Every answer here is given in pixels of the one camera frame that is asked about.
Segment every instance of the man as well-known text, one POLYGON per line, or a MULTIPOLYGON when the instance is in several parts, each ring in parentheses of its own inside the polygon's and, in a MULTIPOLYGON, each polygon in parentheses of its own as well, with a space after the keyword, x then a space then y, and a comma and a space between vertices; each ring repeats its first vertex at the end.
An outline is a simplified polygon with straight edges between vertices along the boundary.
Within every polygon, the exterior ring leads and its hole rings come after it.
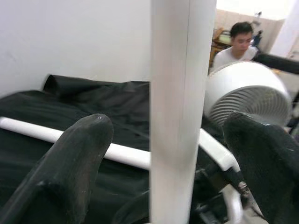
POLYGON ((213 62, 213 70, 237 61, 250 61, 257 48, 249 47, 253 30, 248 22, 238 22, 230 30, 231 47, 219 52, 213 62))

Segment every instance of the white shirt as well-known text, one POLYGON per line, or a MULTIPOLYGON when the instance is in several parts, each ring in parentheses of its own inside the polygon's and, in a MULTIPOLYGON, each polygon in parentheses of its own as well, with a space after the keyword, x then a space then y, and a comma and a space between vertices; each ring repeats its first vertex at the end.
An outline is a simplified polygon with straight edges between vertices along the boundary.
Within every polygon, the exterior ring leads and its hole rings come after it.
POLYGON ((236 59, 232 55, 232 47, 220 51, 218 54, 216 54, 214 61, 213 61, 213 67, 211 71, 215 71, 216 69, 223 67, 225 65, 232 64, 234 62, 238 61, 250 61, 254 58, 254 56, 257 53, 257 48, 256 47, 249 47, 244 55, 240 59, 236 59))

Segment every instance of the white fan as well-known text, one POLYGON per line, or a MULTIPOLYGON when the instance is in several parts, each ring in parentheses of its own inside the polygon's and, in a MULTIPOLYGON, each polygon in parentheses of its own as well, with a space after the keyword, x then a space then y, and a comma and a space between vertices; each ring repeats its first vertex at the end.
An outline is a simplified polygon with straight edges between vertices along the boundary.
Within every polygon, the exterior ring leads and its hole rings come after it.
POLYGON ((285 126, 291 118, 292 101, 268 67, 239 62, 209 75, 204 102, 204 114, 219 126, 233 111, 257 114, 285 126))

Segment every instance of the fan grille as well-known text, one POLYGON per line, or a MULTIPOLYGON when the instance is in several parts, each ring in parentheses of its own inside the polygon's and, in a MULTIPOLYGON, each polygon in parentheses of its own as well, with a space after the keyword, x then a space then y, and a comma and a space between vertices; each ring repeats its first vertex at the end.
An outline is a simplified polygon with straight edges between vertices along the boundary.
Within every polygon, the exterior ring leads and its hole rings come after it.
POLYGON ((247 87, 222 97, 212 107, 209 118, 222 126, 234 111, 257 114, 271 123, 285 125, 291 110, 285 97, 269 87, 247 87))

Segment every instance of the person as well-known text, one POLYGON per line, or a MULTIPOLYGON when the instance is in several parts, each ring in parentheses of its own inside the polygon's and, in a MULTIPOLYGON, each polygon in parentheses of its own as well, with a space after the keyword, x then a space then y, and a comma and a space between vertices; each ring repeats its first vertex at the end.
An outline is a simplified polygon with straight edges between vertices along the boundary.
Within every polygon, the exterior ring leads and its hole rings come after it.
POLYGON ((250 47, 253 29, 248 22, 238 22, 230 30, 231 47, 216 54, 212 71, 237 61, 250 61, 257 48, 250 47))

